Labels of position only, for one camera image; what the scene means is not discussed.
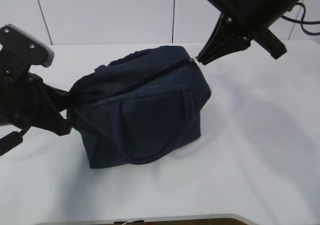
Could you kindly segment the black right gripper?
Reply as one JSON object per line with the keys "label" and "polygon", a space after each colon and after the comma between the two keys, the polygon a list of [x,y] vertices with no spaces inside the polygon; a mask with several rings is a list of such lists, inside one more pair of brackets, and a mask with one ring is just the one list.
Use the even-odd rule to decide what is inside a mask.
{"label": "black right gripper", "polygon": [[241,52],[256,41],[274,59],[287,52],[286,46],[269,27],[285,10],[275,0],[207,0],[220,11],[207,43],[197,55],[203,65],[221,57]]}

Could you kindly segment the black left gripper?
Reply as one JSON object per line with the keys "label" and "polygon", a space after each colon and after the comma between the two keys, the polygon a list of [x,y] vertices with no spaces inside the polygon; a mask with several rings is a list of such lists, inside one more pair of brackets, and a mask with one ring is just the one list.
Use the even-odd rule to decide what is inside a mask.
{"label": "black left gripper", "polygon": [[52,87],[34,74],[16,81],[0,77],[0,125],[21,130],[35,127],[58,136],[68,135],[72,123],[61,112],[72,106],[68,91]]}

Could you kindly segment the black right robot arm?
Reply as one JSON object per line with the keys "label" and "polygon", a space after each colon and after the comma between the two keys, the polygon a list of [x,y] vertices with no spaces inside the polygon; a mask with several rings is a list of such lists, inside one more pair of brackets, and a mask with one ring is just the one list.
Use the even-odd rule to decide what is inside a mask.
{"label": "black right robot arm", "polygon": [[244,51],[256,41],[274,59],[287,52],[270,26],[300,0],[207,0],[220,11],[217,24],[197,61],[207,65],[226,55]]}

